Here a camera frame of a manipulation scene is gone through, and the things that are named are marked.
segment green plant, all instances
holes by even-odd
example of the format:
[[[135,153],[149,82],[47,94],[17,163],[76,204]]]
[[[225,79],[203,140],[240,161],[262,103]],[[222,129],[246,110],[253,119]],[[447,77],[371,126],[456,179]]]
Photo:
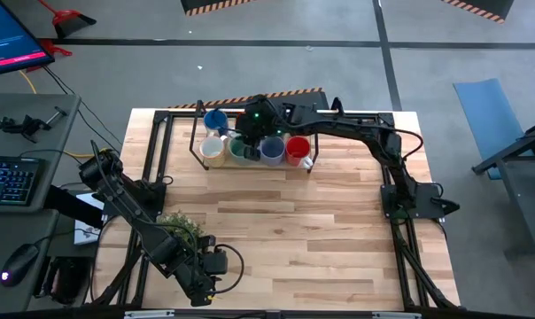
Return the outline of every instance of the green plant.
[[[190,233],[195,237],[196,240],[198,240],[199,237],[205,235],[205,232],[200,228],[200,225],[192,221],[191,218],[187,217],[186,215],[181,214],[181,212],[170,215],[161,215],[158,218],[158,222],[184,227],[186,230],[190,231]],[[190,236],[185,230],[167,226],[165,227],[165,229],[168,232],[183,238],[186,242],[191,243]]]

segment red mug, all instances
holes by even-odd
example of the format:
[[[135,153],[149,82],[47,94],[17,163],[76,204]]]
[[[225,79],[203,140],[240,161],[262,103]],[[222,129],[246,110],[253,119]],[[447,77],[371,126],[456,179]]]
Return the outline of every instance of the red mug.
[[[303,165],[307,169],[311,168],[313,161],[308,158],[310,152],[311,143],[304,137],[291,137],[285,145],[285,158],[294,167]]]

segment desk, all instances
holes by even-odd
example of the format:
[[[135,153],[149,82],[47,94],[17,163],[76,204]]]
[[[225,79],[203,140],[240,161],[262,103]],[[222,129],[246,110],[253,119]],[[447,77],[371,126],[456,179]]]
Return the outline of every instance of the desk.
[[[131,113],[121,160],[133,179],[142,175],[154,111]],[[419,132],[416,113],[394,113],[394,118],[396,128]],[[297,170],[205,171],[188,152],[191,126],[191,119],[173,125],[166,174],[174,183],[167,188],[164,214],[181,210],[219,243],[237,248],[246,262],[240,285],[218,295],[208,308],[402,310],[391,228],[381,211],[382,174],[363,143],[320,136],[321,153],[311,175]],[[404,153],[417,144],[416,138],[403,136]],[[153,167],[161,142],[157,145]],[[407,167],[418,181],[430,181],[424,149],[409,158]],[[415,228],[424,268],[458,303],[443,233],[430,221],[416,220]],[[129,232],[123,219],[106,229],[98,252],[96,295],[120,269]],[[217,288],[232,284],[238,271],[230,252],[229,273]],[[130,296],[136,280],[133,275]],[[150,266],[143,307],[186,308],[190,303],[173,278],[166,280]]]
[[[18,156],[24,151],[40,149],[63,151],[80,101],[78,97],[68,95],[0,94],[0,120],[7,116],[20,123],[28,114],[31,117],[46,121],[55,113],[54,106],[59,106],[69,114],[60,118],[52,130],[38,131],[35,135],[37,144],[32,144],[19,134],[6,134],[0,131],[0,156]],[[41,207],[57,170],[61,154],[58,152],[33,152],[29,153],[28,156],[45,160],[45,168],[38,181],[37,196],[33,199],[33,203]],[[40,210],[35,213],[22,214],[18,214],[18,211],[21,211],[18,207],[9,207],[0,213],[0,271],[16,248],[49,236],[53,233],[58,221],[58,213],[54,210]],[[50,240],[42,241],[39,257],[20,284],[12,288],[0,285],[0,313],[27,309],[49,242]]]

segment computer mouse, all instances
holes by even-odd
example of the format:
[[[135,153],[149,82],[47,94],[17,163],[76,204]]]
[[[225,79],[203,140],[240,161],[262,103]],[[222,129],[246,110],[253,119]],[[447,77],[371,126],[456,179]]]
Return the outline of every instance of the computer mouse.
[[[39,249],[33,244],[18,247],[5,262],[0,274],[0,283],[5,287],[13,287],[21,283],[38,254]]]

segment mug rack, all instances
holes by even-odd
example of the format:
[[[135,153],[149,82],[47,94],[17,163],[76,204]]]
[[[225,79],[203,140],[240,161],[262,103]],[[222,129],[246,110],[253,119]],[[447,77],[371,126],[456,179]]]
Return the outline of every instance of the mug rack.
[[[243,113],[244,112],[244,108],[242,109],[221,109],[224,113],[226,113],[226,115],[229,117],[229,121],[232,119],[234,120],[238,114],[240,113]],[[190,143],[189,143],[189,151],[190,153],[195,157],[195,159],[198,161],[198,163],[200,164],[200,166],[204,169],[204,170],[209,170],[210,167],[206,165],[206,163],[204,162],[203,159],[201,159],[200,156],[198,156],[198,154],[195,152],[194,150],[194,144],[195,144],[195,137],[196,137],[196,134],[197,134],[197,126],[198,126],[198,122],[199,122],[199,119],[203,119],[205,117],[205,114],[206,114],[207,110],[205,108],[205,105],[203,104],[203,101],[201,100],[198,100],[197,101],[197,105],[195,107],[195,112],[194,112],[194,118],[193,118],[193,127],[192,127],[192,130],[191,130],[191,133],[190,133]],[[314,155],[313,155],[313,165],[307,169],[307,173],[311,173],[311,171],[313,170],[313,167],[317,161],[317,157],[319,157],[319,136],[318,134],[314,134]],[[223,168],[241,168],[241,169],[304,169],[303,167],[293,167],[287,163],[283,163],[282,165],[280,166],[276,166],[276,167],[270,167],[270,166],[267,166],[267,165],[264,165],[264,164],[260,164],[259,162],[251,162],[251,165],[246,165],[246,166],[241,166],[241,165],[237,165],[237,164],[233,164],[231,163],[230,159],[229,159],[229,155],[227,154],[227,162],[228,163],[225,163],[225,165],[223,165],[222,167],[215,167],[217,169],[223,169]]]

